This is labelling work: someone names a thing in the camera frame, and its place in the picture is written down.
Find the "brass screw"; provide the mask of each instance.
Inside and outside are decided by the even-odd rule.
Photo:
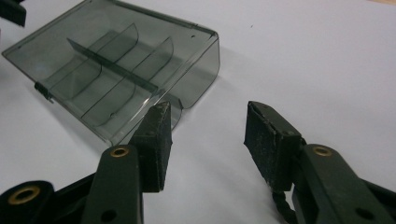
[[[314,152],[319,156],[328,157],[332,155],[332,152],[326,147],[314,147]]]
[[[8,198],[8,203],[18,205],[32,201],[40,193],[38,186],[26,186],[18,189]]]
[[[113,150],[111,150],[110,156],[118,158],[118,157],[123,157],[123,156],[125,156],[128,153],[129,153],[129,149],[128,148],[117,147],[117,148],[114,148]]]

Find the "white table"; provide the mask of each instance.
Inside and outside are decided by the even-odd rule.
[[[26,27],[0,20],[3,51],[78,0],[27,0]],[[219,76],[173,131],[146,223],[280,223],[243,145],[249,100],[271,105],[308,143],[338,150],[358,176],[396,191],[396,6],[350,1],[135,0],[220,36]],[[96,170],[106,145],[0,58],[0,191],[56,189]]]

